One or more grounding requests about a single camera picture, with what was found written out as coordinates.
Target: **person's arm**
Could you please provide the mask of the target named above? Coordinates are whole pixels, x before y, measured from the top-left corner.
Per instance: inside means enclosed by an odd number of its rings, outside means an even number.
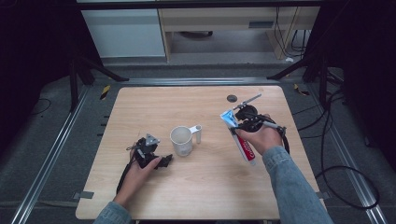
[[[332,223],[317,194],[283,148],[275,129],[262,125],[255,133],[237,130],[237,134],[262,155],[282,223]]]
[[[119,193],[113,202],[101,211],[99,216],[93,222],[94,224],[121,224],[131,223],[132,217],[128,212],[128,204],[134,195],[140,190],[149,174],[158,165],[161,158],[151,161],[145,168],[140,168],[137,162],[133,162],[131,169],[124,178]]]

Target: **wooden tabletop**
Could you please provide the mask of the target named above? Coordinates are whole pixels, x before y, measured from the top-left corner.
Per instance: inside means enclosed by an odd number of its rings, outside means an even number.
[[[155,154],[174,154],[167,168],[152,172],[134,197],[133,219],[279,219],[271,181],[256,153],[256,165],[244,161],[219,115],[262,93],[251,102],[287,127],[290,155],[315,191],[318,185],[296,130],[289,106],[278,86],[142,87],[120,90],[98,148],[76,215],[95,219],[113,200],[129,151],[146,133],[159,138]],[[227,96],[237,96],[229,103]],[[188,157],[173,150],[169,134],[176,126],[202,125],[202,142]]]

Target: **person's hand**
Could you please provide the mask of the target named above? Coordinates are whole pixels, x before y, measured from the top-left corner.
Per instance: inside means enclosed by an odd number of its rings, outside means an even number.
[[[145,168],[140,168],[137,161],[131,165],[131,169],[126,174],[119,193],[114,198],[113,202],[120,204],[127,208],[129,201],[146,182],[149,174],[161,161],[161,157],[152,160]]]
[[[280,134],[274,128],[262,125],[255,133],[248,133],[244,130],[237,129],[236,133],[243,139],[247,140],[256,150],[263,155],[271,147],[283,146]]]

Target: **left hand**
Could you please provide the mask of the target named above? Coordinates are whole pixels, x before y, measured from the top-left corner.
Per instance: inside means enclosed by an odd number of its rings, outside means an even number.
[[[116,195],[113,202],[120,204],[124,208],[127,208],[129,201],[131,201],[134,195],[140,190],[149,177],[151,171],[154,170],[160,161],[161,157],[156,158],[143,169],[140,168],[137,161],[134,161],[131,165],[131,169],[125,176],[119,193]]]

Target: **denim sleeve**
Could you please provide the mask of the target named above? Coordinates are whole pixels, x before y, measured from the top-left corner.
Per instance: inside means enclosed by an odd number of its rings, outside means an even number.
[[[332,223],[317,194],[283,147],[262,155],[276,196],[282,224]]]
[[[110,202],[102,210],[94,224],[122,224],[132,223],[131,215],[118,203]]]

